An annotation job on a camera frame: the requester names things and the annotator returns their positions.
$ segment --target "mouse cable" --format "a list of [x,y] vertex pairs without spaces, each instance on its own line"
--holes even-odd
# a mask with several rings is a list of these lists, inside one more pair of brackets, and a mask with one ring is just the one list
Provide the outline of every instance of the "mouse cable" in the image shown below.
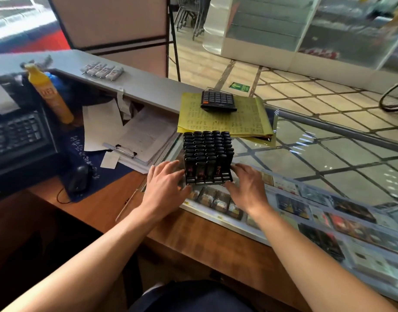
[[63,188],[59,191],[59,193],[56,195],[56,200],[57,200],[57,202],[58,202],[58,203],[61,203],[62,205],[66,205],[66,204],[72,202],[71,200],[68,201],[67,203],[62,203],[61,201],[59,201],[59,195],[61,194],[61,192],[62,192],[64,189],[65,189],[65,188],[63,187]]

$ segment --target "yellow notepad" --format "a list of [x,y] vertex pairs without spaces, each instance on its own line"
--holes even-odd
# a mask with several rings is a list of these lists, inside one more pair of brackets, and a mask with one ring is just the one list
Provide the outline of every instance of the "yellow notepad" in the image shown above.
[[181,98],[177,132],[229,131],[234,137],[271,136],[267,113],[260,98],[234,96],[237,111],[211,113],[200,108],[202,94],[184,93]]

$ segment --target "forearm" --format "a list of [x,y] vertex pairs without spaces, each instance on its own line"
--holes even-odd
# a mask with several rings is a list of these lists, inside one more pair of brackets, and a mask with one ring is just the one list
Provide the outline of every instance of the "forearm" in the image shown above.
[[271,208],[251,216],[314,312],[396,311]]
[[4,311],[89,311],[108,292],[156,220],[143,208],[79,252]]

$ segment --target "mouse pad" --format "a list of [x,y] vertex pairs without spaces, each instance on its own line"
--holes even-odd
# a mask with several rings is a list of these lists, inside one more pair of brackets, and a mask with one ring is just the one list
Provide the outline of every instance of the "mouse pad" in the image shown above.
[[85,163],[92,166],[92,178],[89,181],[89,186],[85,192],[80,194],[72,194],[66,190],[69,198],[74,203],[81,201],[93,193],[96,193],[108,184],[133,171],[132,168],[129,168],[121,163],[118,163],[114,170],[111,168],[100,167],[106,151],[85,152],[83,150],[83,127],[78,127],[64,134],[62,142],[64,149],[71,160],[71,168],[67,171],[64,171],[64,173],[59,176],[63,186],[65,187],[65,190],[68,187],[68,184],[78,166]]

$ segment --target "yellow bottle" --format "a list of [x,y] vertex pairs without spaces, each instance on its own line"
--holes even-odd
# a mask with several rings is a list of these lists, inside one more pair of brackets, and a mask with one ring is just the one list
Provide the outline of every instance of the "yellow bottle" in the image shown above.
[[70,124],[73,121],[73,114],[52,81],[50,81],[50,78],[40,71],[34,63],[28,63],[24,67],[29,71],[29,82],[43,97],[59,120],[64,124]]

